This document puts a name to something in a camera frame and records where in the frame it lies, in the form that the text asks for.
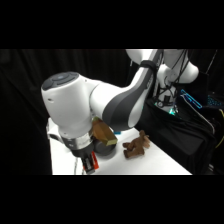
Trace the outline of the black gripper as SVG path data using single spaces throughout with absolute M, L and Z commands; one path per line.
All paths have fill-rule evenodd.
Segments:
M 95 154 L 92 149 L 81 149 L 81 150 L 72 150 L 72 154 L 82 159 L 83 169 L 86 174 L 90 172 L 95 172 L 96 162 L 95 162 Z

